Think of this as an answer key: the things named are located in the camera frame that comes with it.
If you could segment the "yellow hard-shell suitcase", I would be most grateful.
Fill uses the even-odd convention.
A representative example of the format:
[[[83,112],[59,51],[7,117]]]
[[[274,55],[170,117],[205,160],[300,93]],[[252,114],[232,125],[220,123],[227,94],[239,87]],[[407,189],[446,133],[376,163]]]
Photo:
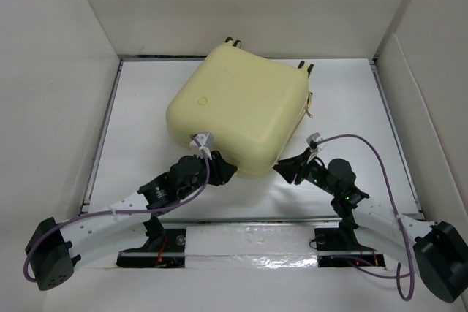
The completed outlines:
[[[167,130],[182,145],[209,132],[211,150],[247,177],[268,173],[312,103],[314,66],[272,61],[227,37],[196,68],[169,103]]]

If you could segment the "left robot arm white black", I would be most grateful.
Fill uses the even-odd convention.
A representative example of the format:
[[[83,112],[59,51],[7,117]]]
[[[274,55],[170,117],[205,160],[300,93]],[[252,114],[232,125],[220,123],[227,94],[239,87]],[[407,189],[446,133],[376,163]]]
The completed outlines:
[[[23,263],[24,278],[41,291],[53,289],[79,268],[105,255],[121,230],[140,226],[137,241],[147,251],[159,249],[164,228],[159,216],[196,199],[207,186],[223,186],[238,168],[220,152],[183,156],[128,197],[103,210],[58,222],[39,222],[29,239]]]

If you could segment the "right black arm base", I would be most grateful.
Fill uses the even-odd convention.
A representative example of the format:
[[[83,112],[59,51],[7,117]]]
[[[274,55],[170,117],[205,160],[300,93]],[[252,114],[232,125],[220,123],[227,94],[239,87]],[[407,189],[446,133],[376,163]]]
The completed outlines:
[[[315,228],[309,246],[317,252],[320,268],[385,267],[382,254],[358,244],[350,232],[338,227]]]

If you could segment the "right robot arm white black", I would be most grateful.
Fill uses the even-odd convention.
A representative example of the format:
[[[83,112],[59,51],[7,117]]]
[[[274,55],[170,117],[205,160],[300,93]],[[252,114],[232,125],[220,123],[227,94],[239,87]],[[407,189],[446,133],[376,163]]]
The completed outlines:
[[[356,185],[356,175],[344,159],[324,166],[309,151],[274,166],[289,184],[303,181],[332,196],[331,206],[341,218],[338,240],[345,248],[373,248],[412,268],[426,288],[440,300],[453,303],[467,290],[467,243],[446,221],[418,221],[396,214]]]

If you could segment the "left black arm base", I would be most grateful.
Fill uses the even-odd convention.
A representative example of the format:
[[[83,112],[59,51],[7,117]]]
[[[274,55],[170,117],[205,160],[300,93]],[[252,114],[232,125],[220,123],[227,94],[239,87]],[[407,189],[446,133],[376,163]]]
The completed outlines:
[[[186,230],[184,228],[166,229],[160,245],[149,250],[128,249],[118,253],[116,266],[120,268],[185,268]]]

